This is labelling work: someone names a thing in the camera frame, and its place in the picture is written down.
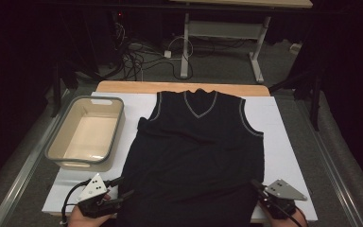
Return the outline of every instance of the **v-neck collar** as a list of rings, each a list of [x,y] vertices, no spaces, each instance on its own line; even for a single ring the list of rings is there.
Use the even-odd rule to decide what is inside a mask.
[[[208,108],[208,110],[206,110],[205,112],[201,113],[201,114],[198,114],[196,111],[194,111],[192,105],[190,104],[190,102],[188,101],[188,94],[190,94],[191,96],[198,96],[198,92],[202,93],[202,96],[201,97],[204,97],[204,98],[207,98],[209,97],[210,95],[213,96],[213,101],[212,101],[212,104],[211,106]],[[184,91],[183,92],[183,95],[184,95],[184,101],[185,101],[185,104],[187,105],[188,109],[190,110],[190,112],[193,114],[193,116],[195,116],[196,118],[201,118],[203,116],[205,116],[207,113],[209,113],[215,106],[215,103],[216,103],[216,98],[217,98],[217,92],[216,91],[212,91],[210,93],[207,93],[205,92],[204,90],[202,89],[198,89],[196,90],[195,93],[192,93],[190,91]]]

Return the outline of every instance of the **dark background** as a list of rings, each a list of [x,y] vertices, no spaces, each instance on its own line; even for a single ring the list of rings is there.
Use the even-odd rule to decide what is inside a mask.
[[[315,9],[342,9],[353,3],[341,0],[313,2]],[[296,69],[304,70],[316,58],[315,55],[328,53],[327,65],[321,72],[322,90],[343,137],[363,169],[363,1],[355,3],[357,5],[349,10],[350,16],[319,23],[321,26],[317,27],[317,32],[320,38],[312,39],[309,46],[303,47]],[[46,105],[44,94],[52,84],[53,65],[63,60],[87,61],[90,69],[95,70],[98,64],[86,41],[91,34],[85,29],[75,28],[84,25],[86,14],[78,11],[63,15],[59,17],[52,11],[41,11],[30,0],[0,1],[0,168],[10,161],[9,156],[43,111]],[[129,14],[130,26],[141,36],[150,30],[147,39],[154,43],[159,43],[161,37],[172,32],[180,34],[182,29],[182,23],[178,24],[182,15],[139,14],[157,22],[154,33],[147,29],[152,24],[138,24],[132,15]],[[66,35],[69,27],[63,26],[63,18],[71,32],[76,34],[76,40]],[[288,39],[297,43],[305,39],[307,32],[306,22],[275,18],[266,41],[275,44]],[[81,56],[85,59],[75,53],[75,45],[85,47],[81,48],[84,51]]]

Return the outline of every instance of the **armhole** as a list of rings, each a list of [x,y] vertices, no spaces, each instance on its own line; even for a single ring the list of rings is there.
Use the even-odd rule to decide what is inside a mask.
[[[162,93],[161,92],[157,93],[157,101],[154,110],[152,111],[152,114],[149,117],[149,121],[154,121],[159,117],[161,113],[162,98],[163,98]]]
[[[264,137],[264,133],[261,132],[261,131],[257,131],[255,130],[249,123],[249,121],[247,120],[247,117],[246,117],[246,113],[244,111],[244,106],[246,105],[246,99],[244,98],[241,98],[240,99],[240,105],[239,105],[239,113],[240,113],[240,119],[241,119],[241,122],[244,126],[244,128],[249,132],[251,133],[252,135],[255,135],[255,136],[259,136],[259,137]]]

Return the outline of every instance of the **wooden board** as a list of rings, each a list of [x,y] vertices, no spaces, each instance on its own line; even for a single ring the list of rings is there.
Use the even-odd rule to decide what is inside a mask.
[[[273,8],[312,8],[310,0],[171,0],[183,3],[233,4]]]
[[[96,88],[97,92],[106,93],[142,93],[151,94],[161,91],[182,92],[196,91],[198,88],[206,92],[219,91],[233,96],[270,96],[264,85],[214,84],[214,83],[177,83],[177,82],[140,82],[140,81],[102,81]]]

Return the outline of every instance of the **white table surface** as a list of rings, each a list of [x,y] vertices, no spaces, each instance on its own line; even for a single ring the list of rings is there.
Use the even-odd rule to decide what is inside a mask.
[[[115,151],[113,166],[100,175],[104,181],[119,177],[126,161],[130,145],[137,132],[137,123],[140,117],[148,118],[155,106],[155,94],[121,94],[121,93],[92,93],[92,96],[117,96],[125,104],[125,126],[121,132],[119,145]],[[277,179],[283,179],[294,188],[302,192],[307,201],[296,201],[308,221],[318,219],[314,205],[311,201],[293,149],[285,131],[285,125],[279,113],[274,97],[271,96],[243,96],[246,99],[245,112],[251,126],[264,133],[265,148],[265,179],[263,184],[269,185]],[[81,181],[94,177],[96,172],[75,171],[61,168],[52,185],[50,193],[43,206],[43,212],[58,215],[61,212],[65,197],[71,188]],[[82,188],[76,190],[70,197],[69,203],[77,203],[76,197]],[[117,189],[113,188],[110,195],[115,198]],[[68,206],[66,213],[73,209]],[[264,222],[266,217],[259,207],[256,207],[251,218],[252,222]]]

